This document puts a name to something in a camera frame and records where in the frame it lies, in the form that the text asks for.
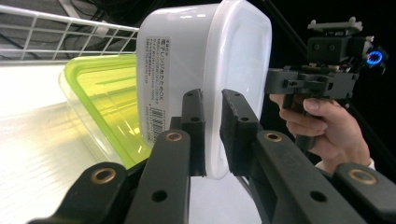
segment barcode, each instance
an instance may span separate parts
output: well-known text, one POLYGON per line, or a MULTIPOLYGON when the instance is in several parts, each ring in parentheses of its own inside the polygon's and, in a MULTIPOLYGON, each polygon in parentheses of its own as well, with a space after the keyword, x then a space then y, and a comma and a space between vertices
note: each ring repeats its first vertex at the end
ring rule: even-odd
POLYGON ((151 124, 151 139, 155 142, 158 135, 165 130, 165 113, 161 109, 151 108, 149 110, 149 120, 151 124))

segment container label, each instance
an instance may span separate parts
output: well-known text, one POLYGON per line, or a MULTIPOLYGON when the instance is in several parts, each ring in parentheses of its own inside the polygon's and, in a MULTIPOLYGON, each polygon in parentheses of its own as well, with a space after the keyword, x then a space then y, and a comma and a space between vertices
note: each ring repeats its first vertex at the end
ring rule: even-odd
POLYGON ((145 110, 147 139, 154 143, 165 131, 169 111, 169 64, 171 39, 167 36, 148 36, 145 56, 145 110))

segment white surface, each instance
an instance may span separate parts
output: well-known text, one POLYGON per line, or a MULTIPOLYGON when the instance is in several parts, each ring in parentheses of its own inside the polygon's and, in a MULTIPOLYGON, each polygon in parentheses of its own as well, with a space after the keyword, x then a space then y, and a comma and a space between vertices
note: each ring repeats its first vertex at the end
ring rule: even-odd
MULTIPOLYGON (((48 217, 97 163, 58 85, 63 65, 0 65, 0 223, 48 217)), ((235 177, 191 179, 190 223, 261 223, 235 177)))
MULTIPOLYGON (((245 95, 260 116, 264 82, 271 51, 269 19, 246 0, 223 0, 220 4, 159 9, 143 22, 137 37, 137 81, 139 108, 166 111, 167 127, 180 116, 184 93, 203 91, 205 110, 205 160, 209 178, 221 179, 228 163, 219 138, 221 91, 230 89, 245 95), (153 104, 148 75, 147 40, 153 36, 170 38, 169 80, 164 82, 164 104, 153 104)), ((146 110, 140 112, 142 133, 149 128, 146 110)))

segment human hand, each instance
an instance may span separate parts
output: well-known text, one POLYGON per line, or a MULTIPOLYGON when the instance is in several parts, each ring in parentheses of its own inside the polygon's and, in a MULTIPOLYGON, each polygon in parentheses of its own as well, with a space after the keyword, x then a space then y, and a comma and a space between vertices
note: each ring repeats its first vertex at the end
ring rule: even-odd
POLYGON ((332 174, 335 168, 346 162, 369 165, 370 151, 361 134, 358 122, 333 100, 304 99, 304 110, 320 117, 305 117, 292 109, 283 109, 283 94, 270 94, 279 105, 279 116, 286 121, 289 131, 305 136, 315 136, 315 144, 309 151, 321 157, 324 170, 332 174))

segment white plastic container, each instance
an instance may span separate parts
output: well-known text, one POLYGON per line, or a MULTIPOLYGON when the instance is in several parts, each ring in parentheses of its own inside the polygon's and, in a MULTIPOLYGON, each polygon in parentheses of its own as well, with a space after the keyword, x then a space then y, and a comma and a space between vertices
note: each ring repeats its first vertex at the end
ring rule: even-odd
POLYGON ((260 117, 271 40, 271 22, 246 0, 163 8, 147 16, 137 37, 136 68, 139 123, 148 145, 181 116, 183 94, 201 89, 207 177, 224 177, 221 91, 243 93, 260 117))

